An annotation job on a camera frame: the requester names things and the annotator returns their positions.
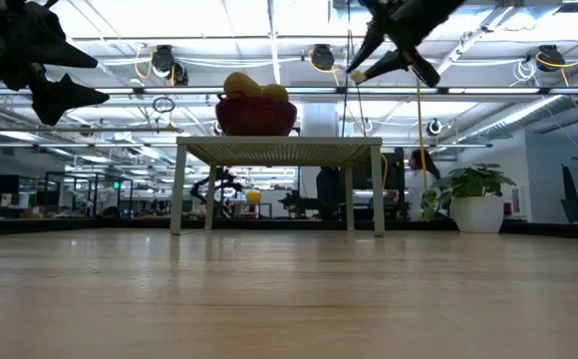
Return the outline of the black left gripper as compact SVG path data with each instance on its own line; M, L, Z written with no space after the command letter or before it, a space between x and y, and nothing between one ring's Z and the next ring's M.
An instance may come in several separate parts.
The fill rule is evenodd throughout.
M98 61L71 45L58 16L51 10L60 0L0 0L0 81L8 87L23 75L23 65L96 68ZM99 105L110 96L74 83L37 79L30 84L32 108L42 124L55 126L66 111Z

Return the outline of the green plant in white pot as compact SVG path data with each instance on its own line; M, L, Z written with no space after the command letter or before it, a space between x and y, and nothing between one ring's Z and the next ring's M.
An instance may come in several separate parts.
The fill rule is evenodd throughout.
M448 207L461 232L498 233L504 218L502 187L516 186L498 164L474 164L452 170L422 196L423 219L431 221Z

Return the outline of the person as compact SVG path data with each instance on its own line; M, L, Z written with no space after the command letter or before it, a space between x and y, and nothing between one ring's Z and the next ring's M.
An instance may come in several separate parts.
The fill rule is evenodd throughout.
M316 176L319 214L323 220L334 220L338 216L340 199L340 171L337 168L320 167Z
M412 221L423 219L422 198L428 187L440 179L440 171L426 150L413 150L409 159L410 172L406 177L409 217Z

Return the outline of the green perforated metal shelf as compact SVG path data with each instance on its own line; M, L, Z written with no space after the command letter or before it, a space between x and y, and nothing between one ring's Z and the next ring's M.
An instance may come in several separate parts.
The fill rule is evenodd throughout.
M386 233L382 184L383 140L359 137L178 137L169 233L181 230L183 183L186 157L192 155L209 166L207 209L204 228L213 227L213 202L219 167L343 167L347 229L355 229L352 169L370 159L373 191L374 236Z

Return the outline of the purple plastic colander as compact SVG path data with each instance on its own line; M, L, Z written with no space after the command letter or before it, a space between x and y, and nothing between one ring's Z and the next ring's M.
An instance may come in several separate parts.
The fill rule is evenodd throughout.
M226 136L286 137L294 128L297 109L287 101L242 92L220 93L217 98L215 115Z

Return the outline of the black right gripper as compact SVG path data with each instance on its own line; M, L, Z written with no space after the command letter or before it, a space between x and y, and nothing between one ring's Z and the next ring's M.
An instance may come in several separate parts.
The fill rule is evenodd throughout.
M434 88L440 74L418 51L418 45L444 23L465 0L366 0L373 15L359 51L346 73L351 74L384 42L387 36L397 47L364 72L362 82L397 70L413 69L428 87Z

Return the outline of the brown kiwi fruit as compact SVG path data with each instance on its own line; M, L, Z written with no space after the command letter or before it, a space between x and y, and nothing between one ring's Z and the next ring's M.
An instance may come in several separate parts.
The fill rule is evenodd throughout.
M228 98L261 97L261 87L248 75L242 72L233 72L223 83L223 91Z
M279 101L288 102L289 94L285 87L278 84L269 84L261 88L262 95Z

